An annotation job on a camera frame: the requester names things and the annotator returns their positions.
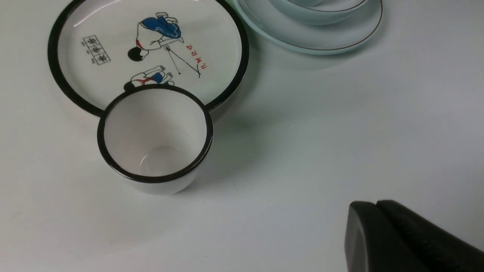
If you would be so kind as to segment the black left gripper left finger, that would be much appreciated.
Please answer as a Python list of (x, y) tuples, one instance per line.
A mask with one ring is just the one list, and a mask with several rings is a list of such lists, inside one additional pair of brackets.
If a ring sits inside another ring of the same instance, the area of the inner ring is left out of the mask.
[(344, 237), (349, 272), (427, 272), (389, 219), (371, 202), (349, 205)]

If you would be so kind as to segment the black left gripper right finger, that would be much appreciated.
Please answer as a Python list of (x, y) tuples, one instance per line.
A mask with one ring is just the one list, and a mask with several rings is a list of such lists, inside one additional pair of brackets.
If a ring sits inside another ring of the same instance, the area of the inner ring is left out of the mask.
[(482, 272), (484, 253), (394, 200), (376, 206), (431, 272)]

